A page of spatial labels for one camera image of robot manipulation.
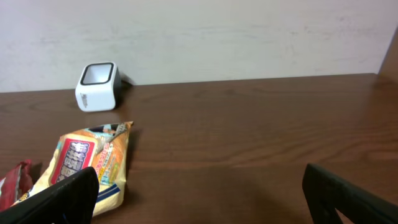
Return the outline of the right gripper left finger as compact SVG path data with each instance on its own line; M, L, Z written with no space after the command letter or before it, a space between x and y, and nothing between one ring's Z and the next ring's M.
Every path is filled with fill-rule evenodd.
M92 167L1 212L1 223L90 223L99 183Z

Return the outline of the yellow snack bag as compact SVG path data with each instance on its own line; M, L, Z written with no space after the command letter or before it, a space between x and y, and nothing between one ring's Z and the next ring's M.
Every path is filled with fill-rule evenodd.
M18 204L61 180L93 167L99 182L93 216L120 206L126 185L126 159L132 121L79 129L60 137L45 172Z

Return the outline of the orange snack bar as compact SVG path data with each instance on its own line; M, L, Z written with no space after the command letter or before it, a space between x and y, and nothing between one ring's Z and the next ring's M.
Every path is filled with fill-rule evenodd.
M33 186L32 161L24 160L1 179L1 211L13 206Z

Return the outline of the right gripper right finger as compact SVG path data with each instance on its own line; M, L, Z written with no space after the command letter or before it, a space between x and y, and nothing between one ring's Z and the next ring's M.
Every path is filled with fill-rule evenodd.
M367 192L332 172L307 164L302 189L314 223L397 223L397 205Z

